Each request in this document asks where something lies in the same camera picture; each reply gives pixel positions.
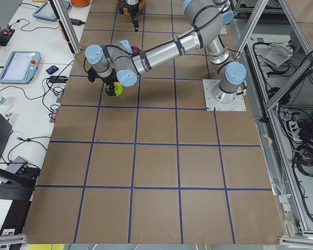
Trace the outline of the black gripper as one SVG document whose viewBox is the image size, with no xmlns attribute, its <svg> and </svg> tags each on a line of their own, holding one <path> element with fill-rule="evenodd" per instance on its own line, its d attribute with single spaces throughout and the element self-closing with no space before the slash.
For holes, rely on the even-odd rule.
<svg viewBox="0 0 313 250">
<path fill-rule="evenodd" d="M 102 81 L 106 84 L 106 94 L 108 96 L 116 96 L 114 85 L 114 83 L 118 81 L 116 72 L 111 72 L 107 77 L 103 77 Z"/>
<path fill-rule="evenodd" d="M 134 25 L 134 31 L 138 32 L 139 29 L 139 20 L 138 20 L 138 13 L 139 13 L 139 5 L 128 5 L 127 11 L 131 15 L 131 21 L 132 24 Z"/>
</svg>

